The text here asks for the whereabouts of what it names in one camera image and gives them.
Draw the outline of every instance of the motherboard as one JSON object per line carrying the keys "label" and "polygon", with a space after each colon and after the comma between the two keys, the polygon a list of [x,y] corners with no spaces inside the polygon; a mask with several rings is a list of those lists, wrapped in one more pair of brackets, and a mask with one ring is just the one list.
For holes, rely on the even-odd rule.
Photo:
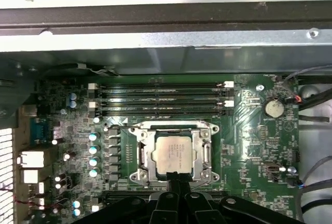
{"label": "motherboard", "polygon": [[276,74],[39,82],[21,154],[37,203],[26,223],[72,223],[133,191],[148,201],[166,172],[189,173],[215,201],[236,195],[296,218],[297,79],[287,86]]}

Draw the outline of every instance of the chip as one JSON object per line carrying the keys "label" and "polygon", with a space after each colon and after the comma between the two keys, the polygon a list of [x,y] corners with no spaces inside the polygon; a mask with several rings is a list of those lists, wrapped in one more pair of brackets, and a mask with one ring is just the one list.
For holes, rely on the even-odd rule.
{"label": "chip", "polygon": [[191,173],[192,143],[187,136],[162,136],[156,141],[153,153],[157,172],[165,175],[167,172]]}

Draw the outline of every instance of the vent grille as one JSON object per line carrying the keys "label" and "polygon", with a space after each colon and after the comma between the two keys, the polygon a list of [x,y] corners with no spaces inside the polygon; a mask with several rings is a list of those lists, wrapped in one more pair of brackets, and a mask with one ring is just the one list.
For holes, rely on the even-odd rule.
{"label": "vent grille", "polygon": [[0,223],[12,224],[13,221],[13,153],[12,129],[0,130]]}

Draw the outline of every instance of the cpu socket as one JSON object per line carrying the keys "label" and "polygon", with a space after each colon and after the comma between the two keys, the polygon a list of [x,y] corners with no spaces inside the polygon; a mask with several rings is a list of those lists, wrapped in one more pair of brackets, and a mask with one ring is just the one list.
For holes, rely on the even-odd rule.
{"label": "cpu socket", "polygon": [[166,173],[190,173],[192,187],[218,181],[212,171],[211,136],[219,126],[205,121],[145,121],[130,128],[137,138],[137,171],[130,180],[165,187]]}

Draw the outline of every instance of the wire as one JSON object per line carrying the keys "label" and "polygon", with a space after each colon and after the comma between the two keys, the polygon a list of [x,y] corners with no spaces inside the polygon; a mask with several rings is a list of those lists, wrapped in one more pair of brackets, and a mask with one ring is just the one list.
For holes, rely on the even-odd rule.
{"label": "wire", "polygon": [[329,117],[305,116],[305,115],[299,115],[299,120],[320,122],[320,123],[329,123],[330,122]]}
{"label": "wire", "polygon": [[309,202],[308,204],[304,205],[301,208],[302,213],[304,214],[305,212],[309,211],[310,209],[312,209],[314,207],[319,207],[319,206],[324,206],[324,205],[332,205],[332,199],[321,199],[321,200]]}
{"label": "wire", "polygon": [[328,89],[322,93],[315,94],[313,96],[310,96],[305,100],[305,102],[299,106],[299,110],[305,110],[314,106],[317,106],[319,104],[322,104],[326,101],[329,101],[332,99],[332,88]]}
{"label": "wire", "polygon": [[327,64],[327,65],[322,65],[322,66],[316,66],[316,67],[308,67],[308,68],[305,68],[305,69],[302,69],[302,70],[299,70],[299,71],[296,71],[294,73],[291,73],[290,75],[288,75],[282,85],[283,87],[289,91],[294,97],[299,97],[298,95],[296,95],[287,85],[287,82],[292,79],[293,77],[295,76],[298,76],[300,74],[304,74],[304,73],[307,73],[307,72],[310,72],[310,71],[314,71],[314,70],[319,70],[319,69],[324,69],[324,68],[329,68],[329,67],[332,67],[332,64]]}
{"label": "wire", "polygon": [[305,186],[298,190],[295,196],[295,210],[297,215],[299,216],[299,220],[304,222],[303,213],[301,208],[301,198],[304,193],[308,193],[311,191],[321,190],[321,189],[328,189],[332,188],[332,179],[319,181],[318,183],[314,183],[308,186]]}
{"label": "wire", "polygon": [[288,80],[292,79],[293,77],[300,75],[300,74],[304,74],[310,71],[314,71],[314,70],[319,70],[319,69],[324,69],[324,68],[329,68],[332,67],[332,64],[327,64],[327,65],[322,65],[322,66],[316,66],[316,67],[308,67],[299,71],[296,71],[290,75],[288,75],[285,79],[284,79],[284,83],[286,83]]}
{"label": "wire", "polygon": [[319,160],[313,167],[311,167],[311,169],[306,173],[306,175],[303,177],[302,182],[304,183],[304,185],[306,184],[306,181],[308,180],[308,178],[310,177],[310,175],[321,165],[323,165],[324,163],[331,161],[332,160],[332,156],[327,156],[322,158],[321,160]]}

